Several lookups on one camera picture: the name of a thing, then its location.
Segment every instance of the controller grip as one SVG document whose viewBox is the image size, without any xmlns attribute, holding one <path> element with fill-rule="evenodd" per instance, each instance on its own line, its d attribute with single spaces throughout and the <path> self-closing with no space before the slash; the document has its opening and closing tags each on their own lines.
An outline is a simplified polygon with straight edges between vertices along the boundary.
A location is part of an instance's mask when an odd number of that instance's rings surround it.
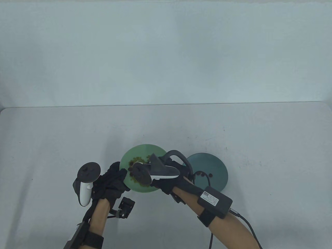
<svg viewBox="0 0 332 249">
<path fill-rule="evenodd" d="M 91 200 L 91 191 L 92 191 L 93 183 L 84 183 L 81 182 L 80 184 L 80 195 L 78 197 L 78 201 L 80 205 L 86 207 Z"/>
</svg>

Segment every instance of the cable connector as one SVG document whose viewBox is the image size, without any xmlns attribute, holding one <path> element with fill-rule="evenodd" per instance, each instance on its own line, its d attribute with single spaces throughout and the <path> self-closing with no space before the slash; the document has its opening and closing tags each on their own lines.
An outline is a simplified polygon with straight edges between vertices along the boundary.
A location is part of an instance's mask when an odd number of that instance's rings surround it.
<svg viewBox="0 0 332 249">
<path fill-rule="evenodd" d="M 229 212 L 232 214 L 232 215 L 235 215 L 236 217 L 239 217 L 239 213 L 237 211 L 235 211 L 234 209 L 230 208 L 229 209 Z"/>
</svg>

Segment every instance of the cable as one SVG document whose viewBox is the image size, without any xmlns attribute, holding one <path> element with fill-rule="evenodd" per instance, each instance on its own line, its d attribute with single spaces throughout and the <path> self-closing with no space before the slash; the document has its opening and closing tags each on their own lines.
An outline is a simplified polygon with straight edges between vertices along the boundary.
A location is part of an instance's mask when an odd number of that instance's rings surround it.
<svg viewBox="0 0 332 249">
<path fill-rule="evenodd" d="M 207 173 L 205 173 L 204 171 L 200 171 L 200 170 L 196 171 L 196 172 L 193 174 L 193 183 L 195 184 L 195 177 L 196 177 L 196 174 L 197 174 L 197 173 L 204 174 L 204 175 L 207 177 L 207 180 L 208 180 L 207 183 L 208 183 L 208 185 L 209 185 L 209 187 L 210 187 L 210 186 L 211 186 L 210 177 L 208 176 Z M 213 233 L 211 233 L 210 245 L 209 245 L 208 249 L 211 249 L 211 247 L 212 247 L 212 241 L 213 241 Z"/>
<path fill-rule="evenodd" d="M 252 226 L 250 225 L 250 223 L 249 223 L 249 222 L 248 222 L 248 221 L 247 221 L 242 215 L 240 215 L 237 211 L 235 211 L 234 209 L 231 208 L 231 209 L 229 210 L 229 212 L 230 212 L 231 214 L 235 215 L 236 217 L 239 217 L 240 219 L 242 219 L 242 220 L 248 225 L 248 227 L 250 228 L 250 231 L 251 231 L 251 233 L 252 233 L 252 236 L 254 236 L 255 240 L 257 241 L 257 244 L 258 244 L 259 248 L 262 249 L 262 246 L 261 246 L 261 244 L 259 243 L 259 241 L 258 241 L 258 239 L 257 239 L 257 237 L 256 237 L 256 234 L 255 234 L 255 232 L 254 232 Z"/>
<path fill-rule="evenodd" d="M 195 173 L 194 173 L 194 177 L 193 177 L 193 180 L 195 180 L 195 176 L 196 176 L 196 174 L 197 173 L 201 173 L 201 174 L 204 174 L 206 177 L 207 177 L 207 182 L 208 182 L 208 185 L 209 186 L 211 186 L 211 182 L 210 182 L 210 178 L 209 178 L 209 176 L 204 172 L 204 171 L 200 171 L 200 170 L 198 170 L 198 171 L 196 171 Z"/>
<path fill-rule="evenodd" d="M 213 240 L 213 233 L 211 233 L 210 245 L 209 245 L 208 249 L 211 249 L 211 247 L 212 247 L 212 240 Z"/>
</svg>

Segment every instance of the black strap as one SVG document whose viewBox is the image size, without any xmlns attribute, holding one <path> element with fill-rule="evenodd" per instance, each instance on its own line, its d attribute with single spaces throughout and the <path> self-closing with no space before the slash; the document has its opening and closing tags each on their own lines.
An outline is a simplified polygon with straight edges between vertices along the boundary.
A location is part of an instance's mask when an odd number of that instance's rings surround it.
<svg viewBox="0 0 332 249">
<path fill-rule="evenodd" d="M 176 187 L 178 187 L 179 189 L 182 189 L 184 191 L 186 191 L 187 193 L 193 194 L 195 196 L 200 197 L 200 195 L 204 192 L 203 189 L 195 186 L 194 184 L 188 182 L 187 180 L 185 180 L 184 178 L 181 179 Z"/>
<path fill-rule="evenodd" d="M 210 211 L 204 209 L 200 216 L 197 218 L 204 224 L 204 226 L 208 227 L 210 223 L 214 220 L 215 214 L 211 213 Z"/>
<path fill-rule="evenodd" d="M 84 238 L 83 245 L 87 245 L 95 249 L 101 249 L 103 246 L 103 241 L 103 236 L 88 231 Z"/>
</svg>

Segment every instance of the light green plate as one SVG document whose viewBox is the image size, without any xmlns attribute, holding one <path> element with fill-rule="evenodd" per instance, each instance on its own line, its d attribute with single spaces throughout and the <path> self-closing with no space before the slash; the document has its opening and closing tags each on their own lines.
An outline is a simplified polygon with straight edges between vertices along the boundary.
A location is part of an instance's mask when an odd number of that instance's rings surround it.
<svg viewBox="0 0 332 249">
<path fill-rule="evenodd" d="M 156 156 L 163 156 L 166 154 L 166 151 L 153 144 L 141 144 L 135 146 L 128 150 L 122 157 L 120 161 L 120 169 L 128 170 L 128 168 L 135 162 L 148 162 L 149 156 L 151 156 L 153 153 Z M 157 190 L 155 187 L 140 185 L 133 177 L 129 175 L 129 171 L 127 172 L 127 175 L 124 179 L 124 184 L 131 190 L 140 193 L 148 193 Z"/>
</svg>

